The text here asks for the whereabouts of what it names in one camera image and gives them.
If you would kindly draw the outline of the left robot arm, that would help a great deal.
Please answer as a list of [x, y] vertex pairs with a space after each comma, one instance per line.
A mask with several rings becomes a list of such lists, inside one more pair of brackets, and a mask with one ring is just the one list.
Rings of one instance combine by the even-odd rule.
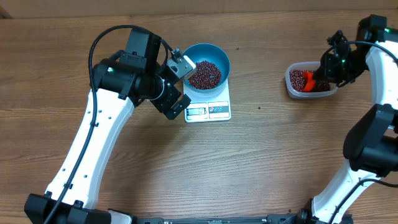
[[190, 104], [175, 84], [192, 76], [196, 66], [160, 36], [130, 26], [126, 48], [88, 69], [88, 104], [67, 157], [45, 193], [30, 194], [25, 202], [32, 223], [135, 223], [126, 212], [96, 207], [110, 155], [143, 101], [171, 120]]

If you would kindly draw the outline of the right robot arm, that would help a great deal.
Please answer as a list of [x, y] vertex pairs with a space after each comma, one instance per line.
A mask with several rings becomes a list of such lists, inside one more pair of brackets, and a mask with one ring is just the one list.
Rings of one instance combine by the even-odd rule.
[[352, 223], [346, 211], [368, 187], [395, 186], [381, 179], [397, 171], [397, 138], [385, 134], [397, 130], [397, 30], [371, 14], [359, 21], [354, 41], [339, 30], [327, 42], [313, 79], [343, 87], [367, 70], [373, 105], [346, 135], [340, 170], [289, 223]]

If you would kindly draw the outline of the red scoop with blue handle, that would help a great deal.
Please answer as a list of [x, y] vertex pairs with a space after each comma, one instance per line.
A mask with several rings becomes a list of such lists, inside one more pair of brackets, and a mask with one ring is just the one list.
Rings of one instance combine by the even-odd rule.
[[305, 79], [305, 86], [303, 87], [303, 92], [312, 92], [316, 87], [316, 80], [313, 78], [313, 72], [304, 71], [303, 77]]

